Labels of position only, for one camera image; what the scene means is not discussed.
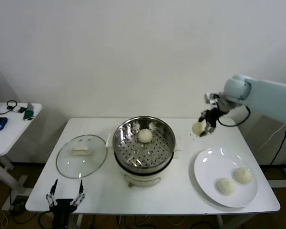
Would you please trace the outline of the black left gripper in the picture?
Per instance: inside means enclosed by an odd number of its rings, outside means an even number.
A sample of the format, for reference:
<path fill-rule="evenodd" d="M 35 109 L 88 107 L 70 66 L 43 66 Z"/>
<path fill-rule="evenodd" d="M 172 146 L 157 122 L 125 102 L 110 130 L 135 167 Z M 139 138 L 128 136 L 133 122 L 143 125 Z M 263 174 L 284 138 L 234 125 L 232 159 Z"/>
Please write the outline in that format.
<path fill-rule="evenodd" d="M 83 183 L 81 180 L 79 193 L 74 199 L 57 199 L 55 198 L 55 190 L 58 180 L 55 180 L 54 185 L 50 189 L 50 193 L 46 195 L 46 199 L 50 206 L 50 212 L 54 214 L 52 228 L 66 229 L 69 222 L 69 215 L 76 210 L 85 198 Z"/>

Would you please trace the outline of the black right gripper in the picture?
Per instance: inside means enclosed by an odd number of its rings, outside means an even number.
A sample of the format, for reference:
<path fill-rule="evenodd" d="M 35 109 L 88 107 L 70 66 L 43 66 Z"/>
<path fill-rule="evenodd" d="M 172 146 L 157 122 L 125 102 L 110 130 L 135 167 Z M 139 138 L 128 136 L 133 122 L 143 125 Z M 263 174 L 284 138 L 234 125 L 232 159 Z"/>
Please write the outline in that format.
<path fill-rule="evenodd" d="M 198 121 L 206 120 L 208 125 L 201 131 L 200 137 L 210 135 L 214 132 L 217 120 L 225 115 L 225 112 L 220 111 L 217 108 L 212 108 L 211 110 L 204 110 L 201 112 L 201 115 Z"/>

